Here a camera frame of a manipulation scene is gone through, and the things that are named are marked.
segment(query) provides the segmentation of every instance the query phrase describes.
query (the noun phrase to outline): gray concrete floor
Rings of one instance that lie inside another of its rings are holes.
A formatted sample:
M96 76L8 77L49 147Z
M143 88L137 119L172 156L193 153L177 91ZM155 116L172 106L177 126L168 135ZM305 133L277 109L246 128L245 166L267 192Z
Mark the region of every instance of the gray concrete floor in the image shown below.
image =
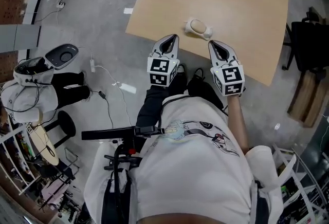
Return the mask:
M136 88L135 94L123 91L131 123L135 124L145 92L150 87L146 66L148 54L154 44L154 41L125 33L129 15L123 14L123 10L133 8L135 1L63 0L66 6L62 11L53 13L39 22L42 31L36 55L44 55L63 43L83 46L77 59L63 72L87 72L90 87L93 90L102 90L107 95L114 127L129 124L121 92L113 85L114 80L105 70L98 68L95 73L91 73L89 61L92 53L96 64L107 68L120 84L125 83ZM57 11L57 2L58 0L42 0L36 19L40 20L48 13ZM310 6L325 16L322 0L289 0L287 22L300 21ZM289 48L283 47L270 87L246 77L247 90L241 97L241 103L251 145L275 142L281 147L290 147L294 144L303 147L317 126L316 124L311 129L302 128L286 113L300 76L295 61L289 71L281 70L282 64L287 61L289 51ZM187 64L189 77L196 68L203 67L206 70L207 81L212 83L209 60L186 51L180 51L179 58ZM67 147L80 157L81 169L74 185L83 191L99 143L82 142L81 131L110 128L107 104L94 94L89 102L79 102L64 110L73 118L78 132L74 138L58 148L58 153L63 158L64 147ZM275 130L277 124L280 124L280 128ZM57 129L52 130L49 135L53 142L63 137ZM74 191L74 194L77 201L83 201L82 193Z

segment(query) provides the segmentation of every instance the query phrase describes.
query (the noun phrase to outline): black pants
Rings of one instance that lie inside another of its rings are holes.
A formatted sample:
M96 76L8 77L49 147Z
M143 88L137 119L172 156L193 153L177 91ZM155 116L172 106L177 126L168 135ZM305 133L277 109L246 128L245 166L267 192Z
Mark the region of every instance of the black pants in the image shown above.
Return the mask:
M137 116L136 126L155 125L159 121L164 99L169 96L183 94L186 89L190 96L201 97L214 104L220 110L224 108L221 100L209 83L204 82L201 78L193 77L187 84L185 74L178 73L168 88L152 85L147 91L144 105ZM135 139L135 148L138 152L140 152L144 143L145 139L139 137Z
M51 84L55 88L58 106L57 109L66 105L70 105L79 102L83 99L88 99L90 90L88 86L83 86L84 74L81 73L58 73L54 74L51 80ZM75 88L64 88L68 85L80 85Z

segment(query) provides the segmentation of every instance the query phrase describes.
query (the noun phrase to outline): white t-shirt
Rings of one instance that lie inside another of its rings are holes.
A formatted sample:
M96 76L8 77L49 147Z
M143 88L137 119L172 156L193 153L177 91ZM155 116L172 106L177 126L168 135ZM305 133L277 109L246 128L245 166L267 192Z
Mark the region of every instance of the white t-shirt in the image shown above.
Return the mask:
M224 223L249 222L253 175L222 115L198 97L164 108L166 134L147 140L140 166L130 171L130 223L166 213L198 214ZM104 154L113 155L114 150L109 143L101 145L85 186L85 201L97 224L111 175L103 169L108 165Z
M10 96L19 86L20 85L18 84L14 84L2 91L1 101L5 107L8 107L8 101ZM42 113L46 113L57 108L57 94L52 85L39 87L39 94L39 100L34 108L23 113L14 112L14 119L16 122L37 122L39 120L39 110L42 111ZM26 110L34 106L37 96L37 87L26 87L22 91L22 93L16 98L13 105L13 110Z

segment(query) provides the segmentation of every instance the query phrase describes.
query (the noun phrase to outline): black stool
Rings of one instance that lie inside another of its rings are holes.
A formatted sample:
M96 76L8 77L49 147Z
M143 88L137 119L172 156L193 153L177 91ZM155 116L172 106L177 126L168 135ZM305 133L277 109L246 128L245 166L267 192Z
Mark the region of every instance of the black stool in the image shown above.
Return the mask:
M46 125L44 127L44 130L48 132L58 125L66 134L66 136L53 145L55 148L59 147L62 143L66 142L68 139L75 136L77 133L76 126L74 125L72 118L64 111L59 111L57 120L52 122L51 124Z

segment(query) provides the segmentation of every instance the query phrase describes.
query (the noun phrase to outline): chair leg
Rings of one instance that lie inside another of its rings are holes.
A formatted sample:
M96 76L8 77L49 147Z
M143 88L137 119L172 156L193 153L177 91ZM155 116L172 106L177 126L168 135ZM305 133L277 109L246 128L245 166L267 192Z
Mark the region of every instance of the chair leg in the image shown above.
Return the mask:
M283 70L289 70L290 65L291 65L291 63L293 61L293 58L294 58L294 52L293 52L293 49L291 48L290 56L289 56L289 60L288 60L288 64L287 64L287 66L284 66L284 65L282 66L282 69Z

